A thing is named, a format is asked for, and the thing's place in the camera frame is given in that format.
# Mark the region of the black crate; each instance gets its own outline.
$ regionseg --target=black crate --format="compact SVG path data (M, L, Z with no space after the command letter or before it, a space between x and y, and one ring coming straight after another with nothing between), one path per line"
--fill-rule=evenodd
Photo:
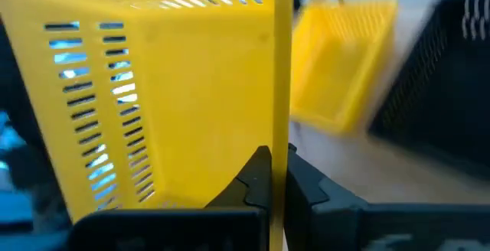
M370 133L488 176L488 94L490 0L440 0Z

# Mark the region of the yellow plastic panel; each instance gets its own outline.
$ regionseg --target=yellow plastic panel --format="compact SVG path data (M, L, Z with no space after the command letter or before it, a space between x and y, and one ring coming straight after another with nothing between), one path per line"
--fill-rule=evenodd
M351 131L393 47L397 0L309 4L293 33L291 114Z
M74 221L203 207L259 145L272 147L281 196L291 1L8 0L8 35Z

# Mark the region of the yellow plastic basket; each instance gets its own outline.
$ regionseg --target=yellow plastic basket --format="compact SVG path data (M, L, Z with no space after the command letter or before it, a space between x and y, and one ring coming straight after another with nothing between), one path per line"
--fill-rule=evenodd
M394 44L397 0L313 1L292 36L291 115L351 131Z
M259 145L272 147L282 187L291 1L7 0L73 221L203 207Z

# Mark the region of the blurry yellow basket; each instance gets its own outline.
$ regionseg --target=blurry yellow basket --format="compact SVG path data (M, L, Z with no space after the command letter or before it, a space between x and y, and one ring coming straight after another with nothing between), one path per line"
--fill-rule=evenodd
M284 177L291 1L7 0L73 221L203 207L259 145Z
M292 36L291 115L332 133L353 129L394 45L397 0L313 1Z

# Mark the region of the yellow crate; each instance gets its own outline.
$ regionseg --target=yellow crate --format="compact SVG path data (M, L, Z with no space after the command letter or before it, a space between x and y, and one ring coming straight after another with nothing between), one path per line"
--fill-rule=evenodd
M306 6L292 36L292 118L351 131L394 45L397 0Z
M203 207L259 145L272 147L281 195L292 0L6 5L73 221L115 207Z

